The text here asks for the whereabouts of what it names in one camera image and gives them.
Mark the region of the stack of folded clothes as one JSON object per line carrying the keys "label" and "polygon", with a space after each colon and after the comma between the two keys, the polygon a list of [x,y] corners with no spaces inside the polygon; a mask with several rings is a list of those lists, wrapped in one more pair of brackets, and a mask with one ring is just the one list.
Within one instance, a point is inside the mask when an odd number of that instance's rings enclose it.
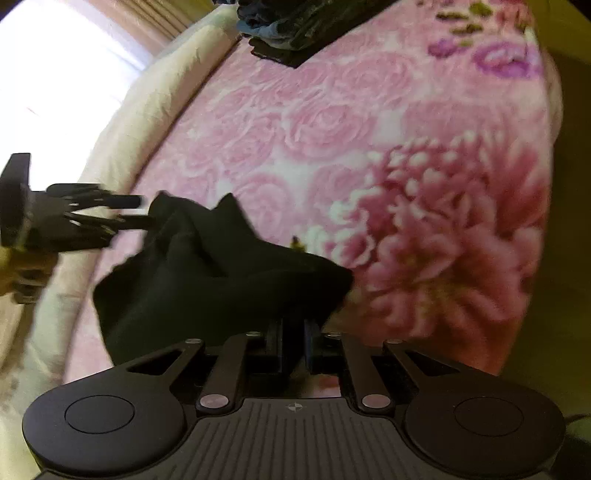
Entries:
{"label": "stack of folded clothes", "polygon": [[259,59],[297,69],[349,31],[393,5],[391,0],[237,1],[238,31]]}

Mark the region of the cream quilt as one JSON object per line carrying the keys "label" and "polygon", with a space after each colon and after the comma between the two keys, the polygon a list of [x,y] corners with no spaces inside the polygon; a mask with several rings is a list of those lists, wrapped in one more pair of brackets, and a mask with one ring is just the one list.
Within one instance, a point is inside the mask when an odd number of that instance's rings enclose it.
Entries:
{"label": "cream quilt", "polygon": [[[218,6],[174,39],[132,84],[99,136],[81,179],[128,193],[192,96],[238,39],[233,5]],[[75,320],[98,260],[63,255],[40,304],[1,299],[1,476],[33,479],[39,469],[21,433],[24,411],[59,385]]]}

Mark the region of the black zip jacket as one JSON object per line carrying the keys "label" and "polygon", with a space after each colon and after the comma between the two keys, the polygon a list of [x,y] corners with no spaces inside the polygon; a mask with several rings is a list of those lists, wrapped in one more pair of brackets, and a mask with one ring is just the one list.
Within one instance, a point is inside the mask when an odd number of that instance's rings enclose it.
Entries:
{"label": "black zip jacket", "polygon": [[344,305],[353,272],[257,236],[235,196],[207,209],[159,193],[140,250],[96,286],[93,304],[110,360],[121,365],[181,341],[322,329]]}

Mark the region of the pink floral blanket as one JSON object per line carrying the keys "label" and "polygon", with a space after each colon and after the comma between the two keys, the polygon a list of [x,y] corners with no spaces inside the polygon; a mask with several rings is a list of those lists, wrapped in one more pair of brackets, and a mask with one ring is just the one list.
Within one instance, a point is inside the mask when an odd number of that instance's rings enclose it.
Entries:
{"label": "pink floral blanket", "polygon": [[523,1],[400,1],[297,69],[240,42],[133,189],[235,195],[264,239],[355,272],[335,327],[496,374],[543,248],[550,70]]}

